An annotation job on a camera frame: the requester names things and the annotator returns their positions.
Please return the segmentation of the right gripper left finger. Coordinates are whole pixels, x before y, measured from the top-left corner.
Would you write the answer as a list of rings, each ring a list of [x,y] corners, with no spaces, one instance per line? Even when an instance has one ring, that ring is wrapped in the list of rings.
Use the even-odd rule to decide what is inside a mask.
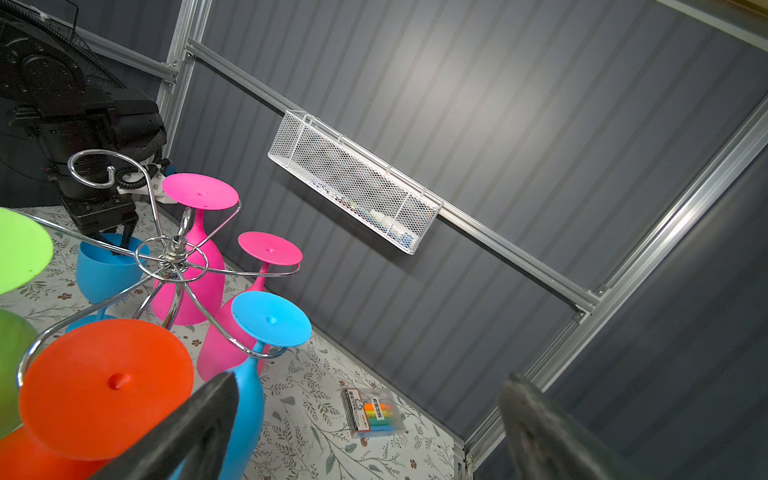
[[[217,375],[92,477],[216,479],[224,464],[238,402],[235,375]]]

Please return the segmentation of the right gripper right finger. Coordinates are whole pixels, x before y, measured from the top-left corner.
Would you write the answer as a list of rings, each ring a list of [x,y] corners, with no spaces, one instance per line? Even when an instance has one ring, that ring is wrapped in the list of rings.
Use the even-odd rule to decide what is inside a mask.
[[[512,373],[499,412],[518,479],[644,479],[534,384]]]

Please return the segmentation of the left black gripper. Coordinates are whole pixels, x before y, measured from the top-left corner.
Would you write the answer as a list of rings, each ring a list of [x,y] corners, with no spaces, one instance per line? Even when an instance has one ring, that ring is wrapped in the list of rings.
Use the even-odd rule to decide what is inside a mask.
[[[87,201],[61,195],[60,200],[79,232],[86,236],[103,231],[113,233],[118,226],[127,228],[131,236],[139,219],[133,199],[126,194]]]

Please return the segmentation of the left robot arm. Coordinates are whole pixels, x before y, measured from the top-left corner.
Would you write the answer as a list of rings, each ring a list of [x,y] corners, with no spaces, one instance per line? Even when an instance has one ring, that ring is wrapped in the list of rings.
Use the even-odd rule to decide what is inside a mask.
[[[104,150],[143,161],[160,158],[167,132],[154,100],[127,87],[66,25],[16,1],[1,4],[1,96],[7,120],[34,138],[46,180],[78,230],[127,244],[136,205],[119,193]]]

